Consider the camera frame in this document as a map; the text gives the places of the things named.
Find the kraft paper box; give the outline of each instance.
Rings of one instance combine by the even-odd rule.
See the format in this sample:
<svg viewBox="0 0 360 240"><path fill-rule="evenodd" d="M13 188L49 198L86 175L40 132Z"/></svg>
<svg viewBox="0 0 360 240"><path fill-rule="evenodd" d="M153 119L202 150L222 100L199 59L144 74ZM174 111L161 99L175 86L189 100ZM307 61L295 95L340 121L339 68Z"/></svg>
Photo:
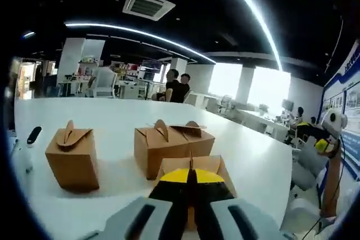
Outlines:
<svg viewBox="0 0 360 240"><path fill-rule="evenodd" d="M228 171L226 170L224 160L221 156L193 157L192 159L194 169L210 171L212 173L220 175L224 179L225 185L229 189L231 194L234 197L237 197L235 187L231 182L231 178ZM182 159L163 159L156 180L154 181L154 186L158 184L160 178L163 177L165 174L168 174L177 169L189 168L189 164L189 157L185 157ZM187 228L189 230L196 230L194 209L191 207L188 209Z"/></svg>
<svg viewBox="0 0 360 240"><path fill-rule="evenodd" d="M70 120L55 133L45 155L61 188L72 192L99 189L92 129L75 129Z"/></svg>
<svg viewBox="0 0 360 240"><path fill-rule="evenodd" d="M148 180L154 180L163 158L209 156L215 138L190 121L186 125L166 126L158 120L152 128L135 129L134 156Z"/></svg>

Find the ceiling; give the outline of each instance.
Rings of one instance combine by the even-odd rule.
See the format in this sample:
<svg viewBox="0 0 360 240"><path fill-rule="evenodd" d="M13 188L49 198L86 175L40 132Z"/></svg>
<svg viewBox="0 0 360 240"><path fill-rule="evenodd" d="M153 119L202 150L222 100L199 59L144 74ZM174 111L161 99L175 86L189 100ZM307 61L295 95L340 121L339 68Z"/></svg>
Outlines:
<svg viewBox="0 0 360 240"><path fill-rule="evenodd" d="M122 13L125 0L21 0L26 16L19 27L23 32L34 31L35 35L19 43L17 54L58 61L66 37L95 34L105 37L87 37L107 40L103 59L119 55L121 61L140 62L144 58L158 60L180 54L199 64L209 64L183 48L136 33L99 27L70 29L64 24L95 22L152 33L216 62L277 68L269 42L244 0L167 1L175 7L159 21L152 21ZM343 63L357 36L349 17L352 13L339 8L348 5L341 5L339 0L253 1L272 34L284 71L324 85ZM344 20L341 36L324 73L339 37L341 18Z"/></svg>

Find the air conditioner vent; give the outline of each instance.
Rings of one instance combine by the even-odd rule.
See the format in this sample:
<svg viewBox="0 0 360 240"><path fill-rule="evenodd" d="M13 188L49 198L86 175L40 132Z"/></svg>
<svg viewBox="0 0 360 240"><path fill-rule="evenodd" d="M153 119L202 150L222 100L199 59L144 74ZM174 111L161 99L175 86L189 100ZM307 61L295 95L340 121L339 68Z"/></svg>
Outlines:
<svg viewBox="0 0 360 240"><path fill-rule="evenodd" d="M126 0L123 12L158 21L173 7L175 4L166 0Z"/></svg>

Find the led light strip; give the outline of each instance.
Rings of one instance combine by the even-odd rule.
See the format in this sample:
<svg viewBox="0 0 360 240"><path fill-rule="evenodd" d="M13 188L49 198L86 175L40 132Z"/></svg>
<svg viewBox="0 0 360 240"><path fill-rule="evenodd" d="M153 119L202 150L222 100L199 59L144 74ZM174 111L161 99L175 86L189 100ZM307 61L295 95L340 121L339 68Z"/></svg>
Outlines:
<svg viewBox="0 0 360 240"><path fill-rule="evenodd" d="M133 33L137 33L137 34L141 34L141 35L145 35L145 36L148 36L148 37L152 37L154 39L158 39L158 40L162 40L163 42L167 42L167 43L170 43L172 45L175 45L177 47L180 47L182 49L185 49L191 53L194 53L214 64L216 64L216 62L210 58L208 58L207 56L204 56L203 54L199 53L199 52L196 52L194 51L193 49L190 49L184 45L181 45L179 43L176 43L176 42L173 42L172 40L169 40L169 39L164 39L160 36L156 36L156 35L153 35L153 34L150 34L150 33L147 33L147 32L143 32L143 31L140 31L140 30L136 30L136 29L131 29L131 28L125 28L123 26L116 26L116 25L105 25L105 24L93 24L93 23L66 23L65 24L67 27L69 28L72 28L72 27L76 27L76 26L99 26L101 28L113 28L113 29L119 29L119 30L124 30L124 31L129 31L129 32L133 32Z"/></svg>
<svg viewBox="0 0 360 240"><path fill-rule="evenodd" d="M32 35L34 35L34 34L35 34L35 32L28 32L28 33L26 33L25 35L23 35L22 37L23 37L23 38L27 38L27 37L32 36Z"/></svg>
<svg viewBox="0 0 360 240"><path fill-rule="evenodd" d="M257 9L256 5L254 4L253 0L244 0L246 2L246 4L249 6L249 8L251 9L251 11L253 12L253 14L255 15L256 19L259 21L260 23L260 26L262 27L264 33L265 33L265 36L267 37L269 43L270 43L270 46L271 46L271 49L272 49L272 52L274 53L274 56L275 56L275 60L277 62L277 65L278 65L278 68L279 68L279 71L282 71L282 66L281 66L281 63L280 63L280 58L279 58L279 54L277 52L277 49L276 49L276 46L275 46L275 42L274 40L272 39L272 36L270 34L270 31L268 29L268 26L266 25L265 21L264 21L264 18L261 16L261 13L259 12L259 10Z"/></svg>

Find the cardboard box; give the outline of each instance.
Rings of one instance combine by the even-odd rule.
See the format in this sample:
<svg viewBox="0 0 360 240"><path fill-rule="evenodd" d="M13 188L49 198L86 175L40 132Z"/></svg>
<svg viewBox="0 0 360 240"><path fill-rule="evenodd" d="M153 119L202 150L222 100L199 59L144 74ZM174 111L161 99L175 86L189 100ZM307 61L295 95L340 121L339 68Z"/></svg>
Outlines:
<svg viewBox="0 0 360 240"><path fill-rule="evenodd" d="M224 179L225 185L229 189L231 194L234 197L237 197L235 187L231 182L229 173L226 170L224 160L221 156L193 157L192 159L194 169L206 170L220 175ZM165 174L168 174L177 169L189 168L189 165L189 157L185 157L182 159L163 159L154 186L158 184L160 178L163 177ZM187 229L196 230L194 209L192 207L188 209Z"/></svg>
<svg viewBox="0 0 360 240"><path fill-rule="evenodd" d="M61 188L72 192L99 189L92 129L75 129L70 120L55 133L45 155Z"/></svg>
<svg viewBox="0 0 360 240"><path fill-rule="evenodd" d="M158 120L153 128L135 129L134 156L149 180L154 180L163 158L208 156L215 138L190 121L186 125L166 126Z"/></svg>

